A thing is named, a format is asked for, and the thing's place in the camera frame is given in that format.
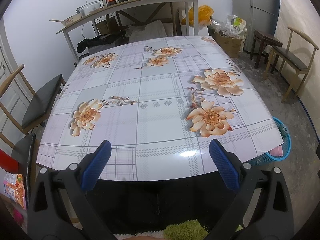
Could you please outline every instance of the yellow plastic bag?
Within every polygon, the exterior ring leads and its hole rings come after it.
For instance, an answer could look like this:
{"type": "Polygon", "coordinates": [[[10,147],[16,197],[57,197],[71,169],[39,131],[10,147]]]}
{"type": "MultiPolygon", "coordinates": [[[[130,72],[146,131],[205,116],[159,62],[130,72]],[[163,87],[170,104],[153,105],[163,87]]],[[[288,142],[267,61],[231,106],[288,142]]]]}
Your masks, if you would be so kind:
{"type": "MultiPolygon", "coordinates": [[[[210,16],[214,13],[214,10],[208,6],[203,5],[199,7],[199,25],[209,25],[210,24],[210,16]]],[[[186,19],[184,18],[181,21],[182,25],[186,25],[186,19]]],[[[193,7],[189,10],[189,25],[194,25],[193,19],[193,7]]]]}

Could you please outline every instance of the beige textured wall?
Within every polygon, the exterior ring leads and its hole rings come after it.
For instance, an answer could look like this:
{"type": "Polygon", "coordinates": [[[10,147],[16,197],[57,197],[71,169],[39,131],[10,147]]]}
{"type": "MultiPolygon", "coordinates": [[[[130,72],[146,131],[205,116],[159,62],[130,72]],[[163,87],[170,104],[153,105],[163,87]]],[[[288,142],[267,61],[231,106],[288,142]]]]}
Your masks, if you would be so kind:
{"type": "MultiPolygon", "coordinates": [[[[286,47],[290,30],[287,26],[292,26],[306,33],[318,46],[320,46],[320,17],[310,0],[281,0],[279,20],[276,28],[275,37],[283,42],[286,47]]],[[[314,47],[293,33],[290,51],[293,52],[307,66],[310,62],[314,47]]],[[[292,82],[295,71],[289,65],[285,65],[282,75],[297,90],[299,83],[292,82]]],[[[311,66],[307,79],[299,92],[299,97],[306,107],[312,122],[320,136],[320,50],[316,55],[311,66]]]]}

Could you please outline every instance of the plaid pattern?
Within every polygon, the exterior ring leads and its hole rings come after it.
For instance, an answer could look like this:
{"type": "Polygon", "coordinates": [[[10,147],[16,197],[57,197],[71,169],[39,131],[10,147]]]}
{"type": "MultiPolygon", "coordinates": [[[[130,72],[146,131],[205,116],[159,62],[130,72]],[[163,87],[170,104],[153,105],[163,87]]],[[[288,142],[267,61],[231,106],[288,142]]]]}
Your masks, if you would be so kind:
{"type": "Polygon", "coordinates": [[[80,61],[59,96],[41,140],[37,162],[57,170],[79,163],[93,153],[103,140],[112,145],[111,157],[101,173],[109,180],[160,180],[196,176],[216,171],[209,155],[209,143],[219,139],[226,150],[242,162],[282,144],[276,125],[254,87],[214,42],[198,36],[168,37],[139,41],[98,52],[92,56],[115,53],[108,68],[93,68],[80,61]],[[183,50],[161,67],[146,66],[153,50],[163,47],[183,50]],[[204,77],[204,69],[238,71],[244,81],[241,96],[225,98],[217,90],[199,90],[191,83],[204,77]],[[204,138],[191,132],[191,94],[214,101],[226,111],[235,110],[228,123],[232,131],[204,138]],[[129,98],[133,105],[104,105],[93,130],[81,129],[73,137],[73,113],[92,99],[110,101],[129,98]]]}

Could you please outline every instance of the black pants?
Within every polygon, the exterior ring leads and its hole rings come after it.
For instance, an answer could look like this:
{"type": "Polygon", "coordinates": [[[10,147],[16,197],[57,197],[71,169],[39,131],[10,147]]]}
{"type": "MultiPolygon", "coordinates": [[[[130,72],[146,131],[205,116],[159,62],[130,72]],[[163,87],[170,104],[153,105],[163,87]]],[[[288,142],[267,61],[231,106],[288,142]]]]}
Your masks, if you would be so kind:
{"type": "Polygon", "coordinates": [[[196,219],[211,230],[234,196],[218,172],[163,181],[98,180],[87,193],[114,234],[158,231],[196,219]]]}

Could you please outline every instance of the white wall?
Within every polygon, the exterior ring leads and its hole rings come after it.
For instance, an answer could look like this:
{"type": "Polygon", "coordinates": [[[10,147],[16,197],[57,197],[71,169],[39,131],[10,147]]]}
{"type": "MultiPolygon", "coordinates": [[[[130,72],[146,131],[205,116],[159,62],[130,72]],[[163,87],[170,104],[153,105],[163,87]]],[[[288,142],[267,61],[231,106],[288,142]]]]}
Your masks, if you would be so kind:
{"type": "MultiPolygon", "coordinates": [[[[287,26],[292,26],[306,33],[318,46],[320,46],[320,17],[310,0],[281,0],[280,13],[276,28],[275,37],[287,46],[290,30],[287,26]]],[[[302,62],[309,64],[314,47],[293,33],[290,51],[292,51],[302,62]]],[[[298,84],[292,82],[295,71],[289,65],[285,66],[282,74],[297,90],[298,84]]],[[[306,107],[312,122],[320,136],[320,50],[316,55],[311,66],[306,81],[299,93],[299,97],[306,107]]]]}
{"type": "MultiPolygon", "coordinates": [[[[18,65],[25,64],[23,73],[36,91],[60,73],[67,80],[74,70],[74,59],[64,35],[56,35],[62,25],[49,22],[49,19],[64,20],[84,4],[85,0],[13,0],[4,14],[5,30],[13,56],[18,65]]],[[[214,18],[218,20],[225,20],[226,15],[232,13],[232,0],[199,0],[199,5],[203,4],[214,9],[214,18]]],[[[146,9],[153,10],[156,6],[148,5],[131,12],[144,20],[148,18],[146,9]]],[[[159,14],[160,17],[171,17],[168,6],[159,14]]],[[[84,39],[81,27],[69,34],[75,48],[84,39]]],[[[84,26],[83,34],[86,38],[95,36],[91,23],[84,26]]]]}

